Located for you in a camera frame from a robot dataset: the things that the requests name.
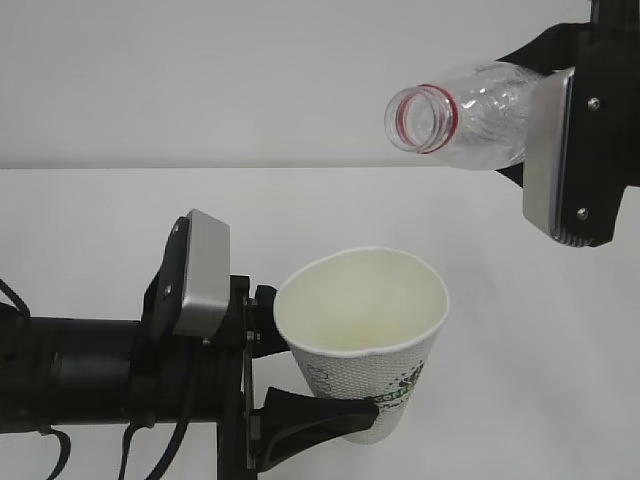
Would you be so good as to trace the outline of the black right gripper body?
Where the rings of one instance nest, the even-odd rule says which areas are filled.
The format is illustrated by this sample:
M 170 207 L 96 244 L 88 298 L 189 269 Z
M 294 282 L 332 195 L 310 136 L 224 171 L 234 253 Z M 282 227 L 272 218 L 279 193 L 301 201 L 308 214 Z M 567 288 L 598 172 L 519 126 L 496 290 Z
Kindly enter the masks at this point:
M 578 152 L 589 175 L 639 185 L 639 3 L 593 1 L 576 66 Z

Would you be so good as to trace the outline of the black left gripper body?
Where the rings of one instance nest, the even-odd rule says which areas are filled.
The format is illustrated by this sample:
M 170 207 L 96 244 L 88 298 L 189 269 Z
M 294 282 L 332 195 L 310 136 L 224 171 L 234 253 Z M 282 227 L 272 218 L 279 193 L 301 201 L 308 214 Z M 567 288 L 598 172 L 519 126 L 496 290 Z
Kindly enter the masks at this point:
M 250 296 L 247 276 L 230 279 L 230 304 L 216 336 L 221 349 L 219 372 L 223 380 L 222 414 L 217 424 L 217 477 L 256 479 L 256 454 L 251 440 L 254 410 L 253 350 L 260 334 L 257 302 Z

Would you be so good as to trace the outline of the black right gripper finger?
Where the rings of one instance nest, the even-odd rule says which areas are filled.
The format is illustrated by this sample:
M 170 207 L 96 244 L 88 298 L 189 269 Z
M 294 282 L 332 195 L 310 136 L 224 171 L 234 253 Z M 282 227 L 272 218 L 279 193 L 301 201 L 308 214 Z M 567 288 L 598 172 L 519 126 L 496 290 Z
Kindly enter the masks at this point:
M 523 186 L 523 173 L 524 173 L 524 165 L 517 164 L 512 165 L 506 168 L 498 169 L 497 173 L 510 180 L 512 183 L 517 185 L 518 187 Z
M 542 75 L 574 67 L 591 33 L 589 23 L 559 23 L 517 50 L 498 58 Z

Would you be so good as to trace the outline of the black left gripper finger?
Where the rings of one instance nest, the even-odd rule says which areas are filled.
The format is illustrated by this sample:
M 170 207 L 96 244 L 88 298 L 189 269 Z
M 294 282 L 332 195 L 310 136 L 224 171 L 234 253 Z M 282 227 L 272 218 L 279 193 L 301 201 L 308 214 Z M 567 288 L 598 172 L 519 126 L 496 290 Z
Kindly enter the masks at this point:
M 250 306 L 250 326 L 254 332 L 253 358 L 289 351 L 289 346 L 275 324 L 274 302 L 277 290 L 268 285 L 258 285 Z
M 379 415 L 370 400 L 317 398 L 269 388 L 252 412 L 252 456 L 262 473 L 327 441 L 369 430 Z

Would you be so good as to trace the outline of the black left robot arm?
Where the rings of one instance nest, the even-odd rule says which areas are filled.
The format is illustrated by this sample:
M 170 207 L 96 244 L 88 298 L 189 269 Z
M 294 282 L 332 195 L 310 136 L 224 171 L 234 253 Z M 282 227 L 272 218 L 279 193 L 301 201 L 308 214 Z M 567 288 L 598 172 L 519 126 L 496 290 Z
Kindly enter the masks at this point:
M 57 437 L 57 468 L 69 459 L 67 425 L 122 424 L 136 431 L 171 423 L 174 432 L 151 477 L 161 478 L 191 423 L 217 427 L 217 475 L 254 479 L 326 441 L 370 429 L 369 400 L 308 397 L 270 388 L 253 403 L 252 362 L 286 350 L 269 311 L 275 291 L 231 280 L 224 322 L 210 339 L 153 342 L 139 321 L 29 317 L 1 308 L 1 430 Z

